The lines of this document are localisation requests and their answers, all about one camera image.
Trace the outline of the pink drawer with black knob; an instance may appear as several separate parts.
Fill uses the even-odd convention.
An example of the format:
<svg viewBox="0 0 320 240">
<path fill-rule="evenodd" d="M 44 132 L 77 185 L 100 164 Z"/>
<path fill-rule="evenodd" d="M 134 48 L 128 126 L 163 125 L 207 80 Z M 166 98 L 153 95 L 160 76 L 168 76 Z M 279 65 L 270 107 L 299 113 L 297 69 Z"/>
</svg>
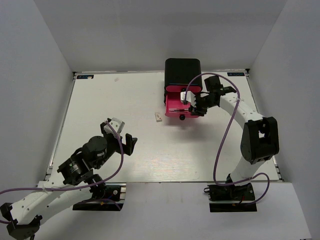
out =
<svg viewBox="0 0 320 240">
<path fill-rule="evenodd" d="M 179 93 L 181 92 L 183 89 L 187 89 L 187 85 L 168 85 L 165 88 L 165 91 L 170 92 L 170 93 Z M 193 93 L 200 93 L 202 91 L 202 87 L 198 86 L 198 85 L 191 85 L 188 88 L 188 91 L 191 91 Z"/>
</svg>

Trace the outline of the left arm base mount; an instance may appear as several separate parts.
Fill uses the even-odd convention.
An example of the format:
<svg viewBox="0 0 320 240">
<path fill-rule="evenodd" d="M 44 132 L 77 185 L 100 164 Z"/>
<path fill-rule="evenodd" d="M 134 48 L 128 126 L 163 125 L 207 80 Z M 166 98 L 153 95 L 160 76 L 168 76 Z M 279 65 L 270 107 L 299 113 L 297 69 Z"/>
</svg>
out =
<svg viewBox="0 0 320 240">
<path fill-rule="evenodd" d="M 103 183 L 89 189 L 89 196 L 73 205 L 73 211 L 118 212 L 126 197 L 125 183 Z"/>
</svg>

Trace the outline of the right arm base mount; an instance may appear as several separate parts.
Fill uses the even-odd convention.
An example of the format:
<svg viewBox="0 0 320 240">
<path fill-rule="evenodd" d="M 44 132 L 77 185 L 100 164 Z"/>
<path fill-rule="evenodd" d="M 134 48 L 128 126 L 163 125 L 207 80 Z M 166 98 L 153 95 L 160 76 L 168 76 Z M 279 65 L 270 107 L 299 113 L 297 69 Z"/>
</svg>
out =
<svg viewBox="0 0 320 240">
<path fill-rule="evenodd" d="M 208 194 L 211 213 L 245 213 L 256 212 L 256 200 L 251 183 L 242 186 L 208 185 L 203 189 Z"/>
</svg>

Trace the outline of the red pen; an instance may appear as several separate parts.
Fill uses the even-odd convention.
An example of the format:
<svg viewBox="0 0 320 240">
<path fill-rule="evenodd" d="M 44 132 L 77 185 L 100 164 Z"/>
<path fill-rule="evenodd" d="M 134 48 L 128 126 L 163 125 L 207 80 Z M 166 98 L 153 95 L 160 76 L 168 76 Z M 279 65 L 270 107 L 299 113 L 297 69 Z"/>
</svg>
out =
<svg viewBox="0 0 320 240">
<path fill-rule="evenodd" d="M 170 112 L 188 112 L 188 108 L 169 108 Z"/>
</svg>

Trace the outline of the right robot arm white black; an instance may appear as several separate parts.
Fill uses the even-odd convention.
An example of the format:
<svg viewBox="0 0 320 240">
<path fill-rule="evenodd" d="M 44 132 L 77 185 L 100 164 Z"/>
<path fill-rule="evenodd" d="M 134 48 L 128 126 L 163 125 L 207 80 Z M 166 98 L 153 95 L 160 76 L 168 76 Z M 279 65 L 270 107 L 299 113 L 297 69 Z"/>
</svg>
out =
<svg viewBox="0 0 320 240">
<path fill-rule="evenodd" d="M 208 72 L 207 76 L 204 81 L 208 90 L 206 96 L 192 93 L 186 88 L 180 93 L 180 101 L 190 105 L 189 112 L 193 116 L 202 117 L 206 110 L 212 107 L 220 107 L 230 114 L 230 120 L 215 157 L 214 174 L 217 172 L 219 157 L 232 122 L 237 122 L 241 127 L 241 158 L 229 174 L 226 183 L 214 182 L 217 186 L 225 187 L 226 195 L 236 200 L 243 195 L 243 186 L 260 175 L 257 172 L 260 166 L 279 153 L 278 122 L 274 117 L 265 117 L 250 108 L 241 99 L 240 90 L 234 83 L 223 86 L 220 83 L 222 75 Z"/>
</svg>

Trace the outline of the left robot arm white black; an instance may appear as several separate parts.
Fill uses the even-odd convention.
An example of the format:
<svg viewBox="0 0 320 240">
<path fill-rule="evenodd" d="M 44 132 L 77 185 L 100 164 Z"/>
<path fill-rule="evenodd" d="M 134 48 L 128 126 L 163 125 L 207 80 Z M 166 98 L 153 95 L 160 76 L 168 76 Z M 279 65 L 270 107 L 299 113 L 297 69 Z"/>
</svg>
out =
<svg viewBox="0 0 320 240">
<path fill-rule="evenodd" d="M 102 135 L 87 143 L 52 172 L 50 177 L 29 187 L 30 194 L 14 203 L 0 207 L 8 234 L 16 240 L 34 239 L 48 219 L 67 208 L 83 211 L 120 211 L 124 205 L 126 185 L 109 183 L 115 177 L 102 179 L 94 170 L 100 169 L 115 153 L 130 156 L 138 141 L 130 134 L 122 142 L 124 122 L 108 118 L 100 124 Z"/>
</svg>

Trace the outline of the white staples box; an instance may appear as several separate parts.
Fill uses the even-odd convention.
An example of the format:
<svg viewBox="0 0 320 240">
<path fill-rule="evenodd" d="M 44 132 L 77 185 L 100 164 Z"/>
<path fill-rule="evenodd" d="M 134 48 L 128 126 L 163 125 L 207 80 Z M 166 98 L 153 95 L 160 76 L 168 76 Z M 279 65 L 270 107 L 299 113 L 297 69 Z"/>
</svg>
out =
<svg viewBox="0 0 320 240">
<path fill-rule="evenodd" d="M 156 112 L 154 113 L 154 115 L 155 115 L 155 120 L 156 120 L 156 122 L 159 123 L 159 122 L 162 122 L 162 121 L 163 121 L 163 118 L 162 118 L 160 112 L 156 111 Z"/>
</svg>

